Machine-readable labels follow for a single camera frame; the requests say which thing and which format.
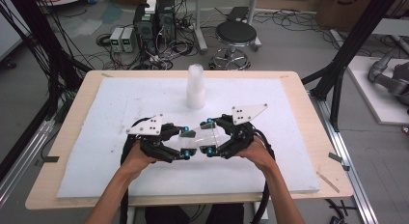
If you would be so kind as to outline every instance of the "hand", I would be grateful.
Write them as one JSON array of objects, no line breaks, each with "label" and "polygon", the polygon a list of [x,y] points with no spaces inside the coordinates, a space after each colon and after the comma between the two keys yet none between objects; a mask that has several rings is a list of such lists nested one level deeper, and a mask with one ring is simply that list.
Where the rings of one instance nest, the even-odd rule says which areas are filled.
[{"label": "hand", "polygon": [[275,160],[265,149],[258,136],[255,136],[254,141],[250,144],[250,146],[238,153],[237,156],[248,158],[250,161],[255,163],[262,172],[264,172],[266,167],[269,167],[271,163],[275,163]]},{"label": "hand", "polygon": [[141,151],[141,142],[138,140],[133,145],[120,170],[131,179],[136,179],[148,165],[157,161],[156,158],[148,157]]}]

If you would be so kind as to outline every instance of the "person's right hand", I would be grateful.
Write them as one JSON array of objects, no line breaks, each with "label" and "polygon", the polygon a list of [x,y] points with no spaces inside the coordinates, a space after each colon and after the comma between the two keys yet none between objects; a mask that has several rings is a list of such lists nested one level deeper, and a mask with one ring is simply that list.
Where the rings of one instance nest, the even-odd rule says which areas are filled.
[{"label": "person's right hand", "polygon": [[269,167],[271,163],[274,163],[273,157],[265,149],[262,141],[258,136],[255,136],[254,141],[247,149],[242,150],[236,156],[246,157],[250,161],[256,164],[256,166],[264,172],[266,167]]}]

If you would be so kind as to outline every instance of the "gray robotic arm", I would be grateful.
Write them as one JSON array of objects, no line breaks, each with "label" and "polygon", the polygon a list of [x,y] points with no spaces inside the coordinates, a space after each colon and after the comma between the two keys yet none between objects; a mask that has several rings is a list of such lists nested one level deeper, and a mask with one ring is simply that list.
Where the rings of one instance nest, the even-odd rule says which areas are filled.
[{"label": "gray robotic arm", "polygon": [[369,69],[368,80],[385,87],[401,103],[409,105],[409,62],[397,65],[392,78],[383,74],[393,54],[393,50],[389,51],[372,65]]}]

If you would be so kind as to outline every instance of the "round stool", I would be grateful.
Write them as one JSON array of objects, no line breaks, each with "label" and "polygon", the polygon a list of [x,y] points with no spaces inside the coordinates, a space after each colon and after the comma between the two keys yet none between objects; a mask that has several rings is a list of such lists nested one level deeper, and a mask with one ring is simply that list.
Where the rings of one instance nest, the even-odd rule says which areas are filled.
[{"label": "round stool", "polygon": [[240,21],[227,21],[216,28],[216,38],[229,48],[217,50],[209,67],[224,70],[244,70],[250,67],[247,55],[236,47],[247,46],[255,42],[256,30],[249,24]]}]

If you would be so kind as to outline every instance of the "gray floor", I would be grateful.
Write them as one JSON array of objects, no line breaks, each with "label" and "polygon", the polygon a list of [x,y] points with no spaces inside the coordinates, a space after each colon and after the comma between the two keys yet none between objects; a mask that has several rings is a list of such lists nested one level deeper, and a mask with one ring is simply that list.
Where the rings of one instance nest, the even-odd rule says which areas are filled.
[{"label": "gray floor", "polygon": [[[134,9],[132,6],[114,6],[111,0],[101,0],[94,6],[86,3],[75,3],[59,8],[60,14],[84,14],[77,16],[83,20],[103,20],[102,25],[90,36],[79,36],[72,39],[83,54],[93,54],[104,51],[95,44],[95,38],[110,32],[114,25],[131,23],[133,13],[119,11],[119,8]],[[203,12],[203,20],[215,10]],[[211,20],[222,20],[221,15],[213,15]],[[214,25],[220,21],[209,22]],[[315,31],[288,31],[271,20],[264,23],[255,22],[262,48],[253,52],[250,47],[244,48],[248,53],[252,66],[249,70],[294,70],[300,77],[307,76],[322,69],[330,63],[337,50],[323,39],[322,33]],[[302,29],[302,26],[291,26]],[[207,66],[212,53],[222,47],[214,39],[214,29],[204,30],[208,45],[208,52],[204,55],[197,54],[193,57],[181,57],[173,61],[173,70],[186,70],[191,64],[199,63]],[[368,41],[365,48],[382,49],[385,47],[377,40]],[[0,159],[3,159],[8,150],[13,146],[25,127],[34,118],[47,98],[47,81],[44,74],[36,64],[34,58],[25,46],[18,47],[11,55],[17,63],[16,69],[0,69],[0,114],[2,127],[0,127]],[[109,61],[106,56],[101,56],[103,61]],[[101,69],[102,64],[98,59],[93,59],[92,64],[96,69]],[[409,218],[409,176],[405,174],[409,158],[408,137],[400,132],[400,126],[379,125],[368,106],[360,95],[356,85],[348,73],[345,74],[343,92],[341,97],[340,129],[343,140],[351,154],[356,170],[363,183],[365,191],[374,208],[379,223],[407,223]],[[52,143],[44,148],[47,153]],[[36,161],[37,156],[21,179],[7,203],[0,209],[1,223],[79,223],[88,215],[90,209],[69,210],[27,210],[24,203],[30,189],[40,171]],[[354,208],[353,198],[342,199],[344,205]],[[297,205],[307,223],[329,223],[335,211],[329,209],[324,200],[300,200]],[[341,200],[335,199],[338,206]],[[188,214],[193,214],[197,207],[184,207]],[[209,206],[195,222],[205,223]],[[272,206],[268,207],[273,220]],[[246,223],[253,216],[250,204],[246,204]],[[355,210],[346,210],[347,223],[361,223],[359,214]],[[136,223],[144,223],[143,209],[137,212]]]}]

